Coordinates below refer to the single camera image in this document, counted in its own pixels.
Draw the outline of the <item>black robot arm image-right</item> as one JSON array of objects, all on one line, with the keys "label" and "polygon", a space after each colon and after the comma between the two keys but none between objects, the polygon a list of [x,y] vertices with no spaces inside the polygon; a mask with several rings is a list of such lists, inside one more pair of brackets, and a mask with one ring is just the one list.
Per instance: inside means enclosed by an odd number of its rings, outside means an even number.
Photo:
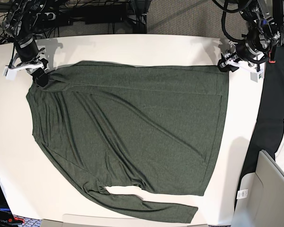
[{"label": "black robot arm image-right", "polygon": [[[221,27],[225,37],[229,40],[230,48],[221,53],[217,67],[221,72],[235,72],[244,68],[243,62],[248,64],[245,70],[261,74],[261,64],[270,59],[270,53],[280,40],[277,24],[271,16],[264,0],[225,0],[221,5],[213,3],[222,10]],[[232,37],[226,30],[227,14],[240,13],[246,21],[248,32],[241,39]]]}]

